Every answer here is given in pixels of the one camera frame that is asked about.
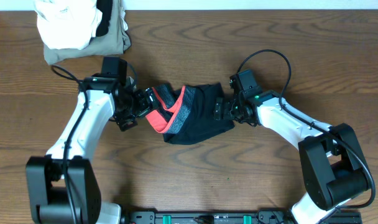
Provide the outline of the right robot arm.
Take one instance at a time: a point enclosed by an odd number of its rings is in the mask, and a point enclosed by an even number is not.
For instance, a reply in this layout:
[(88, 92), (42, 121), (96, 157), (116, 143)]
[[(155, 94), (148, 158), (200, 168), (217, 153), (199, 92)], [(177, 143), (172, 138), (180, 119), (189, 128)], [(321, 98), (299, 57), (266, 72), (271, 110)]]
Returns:
[(298, 149), (306, 194), (290, 210), (294, 223), (327, 223), (346, 202), (374, 188), (352, 127), (307, 116), (275, 91), (263, 91), (250, 70), (232, 75), (229, 85), (233, 97), (216, 100), (216, 120), (263, 126)]

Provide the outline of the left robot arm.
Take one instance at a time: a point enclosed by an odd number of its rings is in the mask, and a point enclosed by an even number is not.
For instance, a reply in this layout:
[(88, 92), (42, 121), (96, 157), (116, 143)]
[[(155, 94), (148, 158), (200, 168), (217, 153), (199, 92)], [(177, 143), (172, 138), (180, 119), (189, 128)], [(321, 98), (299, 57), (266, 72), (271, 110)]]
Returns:
[(32, 156), (25, 172), (35, 223), (129, 223), (120, 205), (104, 202), (91, 162), (104, 127), (115, 122), (127, 131), (157, 107), (154, 91), (139, 90), (132, 65), (105, 57), (101, 71), (82, 80), (59, 65), (59, 77), (78, 85), (75, 110), (46, 155)]

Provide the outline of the black leggings with coral cuffs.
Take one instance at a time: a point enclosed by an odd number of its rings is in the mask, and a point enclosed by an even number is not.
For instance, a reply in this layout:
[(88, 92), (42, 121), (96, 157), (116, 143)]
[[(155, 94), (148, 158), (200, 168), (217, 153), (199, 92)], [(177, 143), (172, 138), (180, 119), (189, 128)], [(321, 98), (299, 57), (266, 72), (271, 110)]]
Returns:
[(215, 120), (214, 104), (224, 97), (220, 83), (173, 90), (170, 84), (152, 88), (159, 107), (145, 117), (169, 144), (191, 145), (234, 128), (231, 120)]

